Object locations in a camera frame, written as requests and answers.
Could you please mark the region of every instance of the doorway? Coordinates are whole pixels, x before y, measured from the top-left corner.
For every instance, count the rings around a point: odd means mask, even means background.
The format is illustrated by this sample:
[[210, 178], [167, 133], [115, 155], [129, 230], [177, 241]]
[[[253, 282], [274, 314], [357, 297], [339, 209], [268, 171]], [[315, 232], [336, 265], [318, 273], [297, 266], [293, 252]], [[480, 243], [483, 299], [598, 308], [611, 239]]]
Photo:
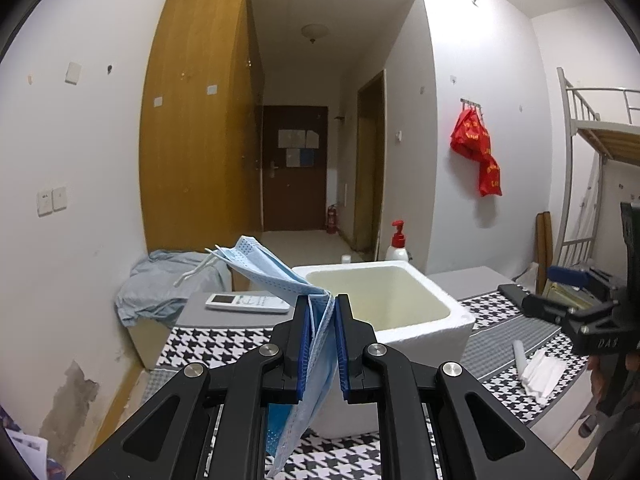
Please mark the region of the doorway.
[[385, 73], [358, 91], [353, 249], [376, 260], [385, 184]]
[[264, 107], [262, 196], [265, 231], [324, 228], [327, 126], [327, 107]]

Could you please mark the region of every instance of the red pump cap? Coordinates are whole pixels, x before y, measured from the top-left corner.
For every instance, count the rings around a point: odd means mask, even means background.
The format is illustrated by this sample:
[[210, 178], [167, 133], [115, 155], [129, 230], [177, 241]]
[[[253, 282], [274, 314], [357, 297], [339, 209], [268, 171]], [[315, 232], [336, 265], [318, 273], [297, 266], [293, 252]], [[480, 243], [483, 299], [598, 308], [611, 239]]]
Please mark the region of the red pump cap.
[[404, 234], [402, 234], [404, 220], [396, 220], [391, 225], [397, 229], [397, 231], [394, 233], [394, 236], [391, 238], [391, 246], [395, 247], [396, 249], [402, 249], [406, 242]]

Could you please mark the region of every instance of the surgical mask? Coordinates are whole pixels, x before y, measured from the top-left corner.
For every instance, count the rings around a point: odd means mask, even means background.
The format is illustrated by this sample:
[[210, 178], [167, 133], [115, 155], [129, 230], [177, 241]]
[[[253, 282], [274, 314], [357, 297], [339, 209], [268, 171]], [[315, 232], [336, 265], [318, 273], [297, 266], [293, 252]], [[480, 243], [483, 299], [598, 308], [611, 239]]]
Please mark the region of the surgical mask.
[[[331, 388], [337, 367], [334, 297], [327, 290], [313, 286], [298, 276], [255, 238], [243, 236], [234, 248], [217, 247], [211, 254], [212, 258], [223, 260], [292, 306], [295, 306], [298, 296], [309, 297], [312, 339], [302, 400], [292, 406], [269, 406], [267, 452], [274, 456], [274, 462], [267, 478], [272, 478], [284, 467]], [[203, 262], [189, 274], [193, 275], [205, 266]]]

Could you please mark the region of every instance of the red plastic bag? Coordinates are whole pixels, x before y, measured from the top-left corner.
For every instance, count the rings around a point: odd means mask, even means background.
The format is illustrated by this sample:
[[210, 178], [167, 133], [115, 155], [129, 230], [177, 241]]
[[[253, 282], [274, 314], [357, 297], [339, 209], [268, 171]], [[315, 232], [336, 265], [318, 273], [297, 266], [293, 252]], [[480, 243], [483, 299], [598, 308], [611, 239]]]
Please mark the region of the red plastic bag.
[[491, 155], [491, 138], [475, 108], [463, 108], [451, 134], [451, 149], [480, 163], [478, 190], [481, 196], [499, 195], [500, 167]]

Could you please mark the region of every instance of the ceiling light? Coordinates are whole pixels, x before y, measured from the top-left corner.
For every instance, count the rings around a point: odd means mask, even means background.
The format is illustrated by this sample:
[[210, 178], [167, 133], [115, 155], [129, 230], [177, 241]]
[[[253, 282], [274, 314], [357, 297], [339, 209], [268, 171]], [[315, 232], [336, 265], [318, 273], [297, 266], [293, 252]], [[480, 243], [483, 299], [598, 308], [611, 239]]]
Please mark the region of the ceiling light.
[[300, 30], [302, 35], [307, 38], [311, 43], [315, 43], [316, 40], [324, 38], [329, 34], [329, 27], [322, 23], [309, 23]]

